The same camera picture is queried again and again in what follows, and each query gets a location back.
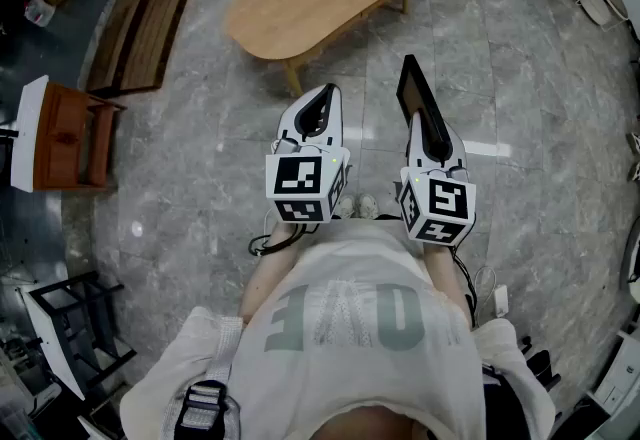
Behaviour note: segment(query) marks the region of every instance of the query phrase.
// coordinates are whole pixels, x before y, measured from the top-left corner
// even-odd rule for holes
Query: black cable
[[[471,312],[471,325],[473,327],[477,326],[476,309],[478,308],[478,295],[476,293],[476,288],[473,285],[473,281],[471,280],[471,275],[469,275],[469,271],[467,270],[467,267],[464,265],[464,262],[462,262],[460,257],[458,257],[458,248],[460,247],[462,242],[467,238],[467,236],[469,235],[469,232],[473,230],[473,227],[476,224],[477,218],[478,218],[477,215],[474,214],[471,228],[467,231],[467,233],[464,235],[464,237],[460,240],[460,242],[456,246],[452,246],[449,248],[451,250],[451,256],[453,257],[453,261],[458,265],[458,267],[460,268],[460,271],[462,271],[462,274],[464,275],[464,278],[467,281],[469,292],[471,293],[471,296],[465,295],[465,297],[467,298],[467,304],[469,305],[469,311]]]
[[[318,230],[319,226],[320,224],[317,224],[316,228],[314,228],[313,230],[307,231],[306,224],[296,223],[293,234],[291,234],[291,237],[289,237],[288,239],[285,239],[284,241],[279,242],[278,244],[274,244],[272,246],[267,246],[267,243],[269,242],[269,238],[271,237],[271,234],[254,237],[251,241],[249,241],[249,247],[248,247],[249,253],[255,257],[261,257],[263,255],[269,255],[271,253],[279,252],[280,250],[284,250],[285,248],[288,248],[289,246],[291,246],[293,243],[298,241],[303,235],[315,233]],[[254,244],[259,241],[263,241],[262,245],[255,247]]]

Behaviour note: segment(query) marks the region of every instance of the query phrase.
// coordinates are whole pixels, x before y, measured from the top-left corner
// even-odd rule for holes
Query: person
[[[506,320],[471,333],[450,250],[410,241],[402,221],[376,219],[371,195],[343,197],[337,214],[341,221],[262,256],[246,285],[227,381],[241,437],[484,440],[484,362],[508,375],[529,437],[546,438],[553,403]],[[291,235],[278,223],[269,243]],[[222,323],[198,311],[194,318],[212,326],[186,332],[190,317],[123,398],[130,440],[158,438],[178,386],[202,379],[219,356]]]

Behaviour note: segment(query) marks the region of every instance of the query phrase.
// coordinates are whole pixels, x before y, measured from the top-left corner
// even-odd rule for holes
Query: marble floor
[[[342,90],[348,190],[397,213],[407,129],[395,88],[404,55],[416,56],[468,142],[478,221],[462,258],[472,274],[495,269],[518,333],[551,351],[559,409],[593,384],[633,308],[618,275],[638,209],[625,141],[640,112],[638,47],[574,1],[410,0],[408,15],[381,8],[301,71],[304,88]],[[256,264],[247,242],[268,209],[264,155],[293,99],[280,66],[225,36],[228,4],[189,0],[162,89],[122,99],[112,191],[64,197],[69,265],[126,286],[115,309],[139,353],[132,382],[194,305],[234,313]]]

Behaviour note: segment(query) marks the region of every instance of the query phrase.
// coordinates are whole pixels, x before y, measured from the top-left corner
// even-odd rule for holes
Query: white sneaker
[[[363,220],[375,220],[380,216],[378,202],[371,195],[365,193],[358,197],[358,217]]]
[[[346,220],[351,218],[356,213],[356,200],[353,195],[344,195],[340,198],[338,205],[333,210],[333,214],[340,216],[341,219]]]

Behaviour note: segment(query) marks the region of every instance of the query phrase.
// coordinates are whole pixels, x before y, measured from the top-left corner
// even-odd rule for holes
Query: white t-shirt
[[[233,360],[243,440],[308,439],[367,405],[413,418],[439,440],[484,440],[474,340],[402,222],[334,221],[311,239]]]

